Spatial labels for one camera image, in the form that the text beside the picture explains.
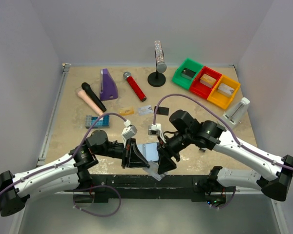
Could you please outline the silver white credit card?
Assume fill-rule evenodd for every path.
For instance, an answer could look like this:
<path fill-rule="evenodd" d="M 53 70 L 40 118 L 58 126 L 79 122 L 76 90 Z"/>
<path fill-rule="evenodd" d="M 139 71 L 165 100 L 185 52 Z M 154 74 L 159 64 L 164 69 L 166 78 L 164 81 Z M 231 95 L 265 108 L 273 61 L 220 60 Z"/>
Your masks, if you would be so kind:
<path fill-rule="evenodd" d="M 153 108 L 151 105 L 143 106 L 137 109 L 139 116 L 144 116 L 148 114 L 153 114 Z"/>

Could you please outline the gold VIP card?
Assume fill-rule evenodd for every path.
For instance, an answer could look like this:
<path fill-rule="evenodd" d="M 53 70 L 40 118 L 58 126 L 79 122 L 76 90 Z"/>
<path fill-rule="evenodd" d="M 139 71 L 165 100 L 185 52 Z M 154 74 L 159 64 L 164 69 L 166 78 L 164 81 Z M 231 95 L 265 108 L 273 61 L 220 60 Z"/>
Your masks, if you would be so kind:
<path fill-rule="evenodd" d="M 128 115 L 133 115 L 134 114 L 134 108 L 133 107 L 125 107 L 121 108 L 119 110 L 119 114 L 121 116 L 128 116 Z"/>

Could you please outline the black VIP card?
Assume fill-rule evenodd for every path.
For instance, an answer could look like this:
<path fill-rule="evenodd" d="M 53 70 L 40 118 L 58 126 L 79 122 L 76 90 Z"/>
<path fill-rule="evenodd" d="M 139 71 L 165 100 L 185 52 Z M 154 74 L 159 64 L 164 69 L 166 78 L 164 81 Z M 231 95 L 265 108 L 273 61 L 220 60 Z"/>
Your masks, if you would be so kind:
<path fill-rule="evenodd" d="M 154 113 L 157 115 L 168 116 L 169 115 L 169 108 L 168 107 L 154 107 Z"/>

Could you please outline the blue leather card holder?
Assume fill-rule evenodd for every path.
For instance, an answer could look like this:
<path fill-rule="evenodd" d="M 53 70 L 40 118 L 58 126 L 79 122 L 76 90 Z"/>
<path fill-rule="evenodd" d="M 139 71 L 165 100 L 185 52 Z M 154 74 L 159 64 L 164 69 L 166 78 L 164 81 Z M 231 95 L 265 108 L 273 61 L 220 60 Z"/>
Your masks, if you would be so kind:
<path fill-rule="evenodd" d="M 158 162 L 158 143 L 138 144 L 137 147 L 147 161 Z"/>

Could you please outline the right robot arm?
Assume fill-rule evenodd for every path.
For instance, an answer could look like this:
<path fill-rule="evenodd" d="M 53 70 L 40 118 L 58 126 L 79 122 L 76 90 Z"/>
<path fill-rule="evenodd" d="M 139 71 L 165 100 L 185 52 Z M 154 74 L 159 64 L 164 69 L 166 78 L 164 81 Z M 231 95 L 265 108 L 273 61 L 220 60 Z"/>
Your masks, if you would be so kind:
<path fill-rule="evenodd" d="M 293 157 L 275 156 L 247 142 L 235 139 L 225 127 L 214 121 L 199 122 L 188 112 L 178 110 L 169 121 L 175 127 L 173 137 L 165 137 L 160 124 L 152 124 L 150 134 L 159 140 L 158 174 L 176 169 L 179 153 L 193 144 L 216 151 L 250 167 L 250 170 L 228 169 L 215 166 L 207 178 L 207 187 L 245 187 L 261 191 L 267 197 L 285 201 L 293 177 Z"/>

